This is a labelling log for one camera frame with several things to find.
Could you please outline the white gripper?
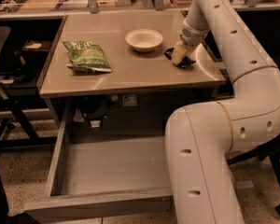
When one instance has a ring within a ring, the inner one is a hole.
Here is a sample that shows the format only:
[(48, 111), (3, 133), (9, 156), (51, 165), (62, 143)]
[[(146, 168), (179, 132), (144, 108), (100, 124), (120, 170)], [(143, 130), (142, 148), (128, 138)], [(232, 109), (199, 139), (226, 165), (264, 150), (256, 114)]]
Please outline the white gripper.
[(182, 21), (180, 32), (181, 41), (174, 45), (172, 53), (173, 64), (179, 65), (186, 56), (188, 50), (195, 49), (201, 44), (205, 40), (209, 31), (210, 29), (206, 21), (196, 22), (184, 19)]

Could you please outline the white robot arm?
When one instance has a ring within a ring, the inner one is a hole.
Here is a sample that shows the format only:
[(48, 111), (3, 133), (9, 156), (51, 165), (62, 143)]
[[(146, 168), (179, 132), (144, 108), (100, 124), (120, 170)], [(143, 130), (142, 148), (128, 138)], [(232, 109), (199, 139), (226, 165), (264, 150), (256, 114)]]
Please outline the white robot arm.
[(182, 44), (211, 32), (233, 97), (185, 105), (168, 119), (165, 148), (178, 224), (245, 224), (226, 153), (280, 134), (280, 70), (233, 9), (232, 0), (193, 0)]

